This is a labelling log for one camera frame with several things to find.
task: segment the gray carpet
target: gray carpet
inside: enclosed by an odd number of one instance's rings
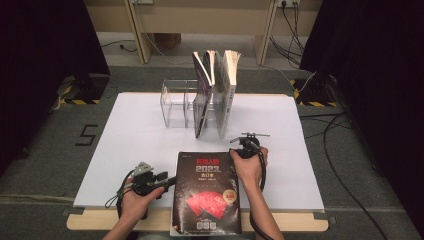
[[[66,228],[85,171],[100,139],[117,93],[159,92],[163,79],[194,79],[190,68],[111,67],[111,78],[98,105],[62,105],[50,114],[30,146],[0,179],[0,239],[100,239],[104,231]],[[286,72],[289,78],[307,73]],[[285,93],[291,86],[275,70],[240,70],[239,93]],[[339,113],[336,107],[298,107],[299,115]],[[285,233],[286,239],[382,239],[379,231],[348,195],[330,168],[323,132],[332,117],[302,120],[306,144],[322,194],[330,228],[323,233]],[[386,179],[373,168],[369,154],[347,116],[327,133],[331,163],[352,194],[364,205],[389,239],[420,239]],[[80,137],[84,126],[89,138]]]

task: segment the clear acrylic box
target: clear acrylic box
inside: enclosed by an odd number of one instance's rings
[[[194,128],[193,100],[197,80],[164,80],[160,104],[167,128]],[[205,127],[216,127],[213,107],[209,104]]]

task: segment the book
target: book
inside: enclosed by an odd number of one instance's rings
[[[212,97],[212,81],[198,52],[192,53],[194,70],[197,76],[197,92],[193,100],[194,131],[196,138],[200,137],[207,120],[209,103]]]
[[[218,133],[225,137],[230,118],[231,107],[237,86],[237,64],[240,53],[226,50],[224,56],[216,53],[214,61],[213,108],[215,111]]]
[[[229,152],[179,152],[171,236],[241,234],[237,174]]]

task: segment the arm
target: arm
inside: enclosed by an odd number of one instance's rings
[[[144,216],[150,202],[159,197],[164,188],[160,187],[155,189],[149,195],[142,197],[137,195],[134,191],[125,189],[122,200],[122,214],[116,225],[109,231],[103,240],[125,240],[131,233],[138,221]]]
[[[266,163],[268,149],[261,148],[261,152],[264,155]],[[257,226],[274,240],[284,239],[259,187],[261,164],[258,155],[249,159],[242,159],[235,150],[231,150],[230,154],[236,166],[237,176],[240,178],[246,191],[251,214]]]

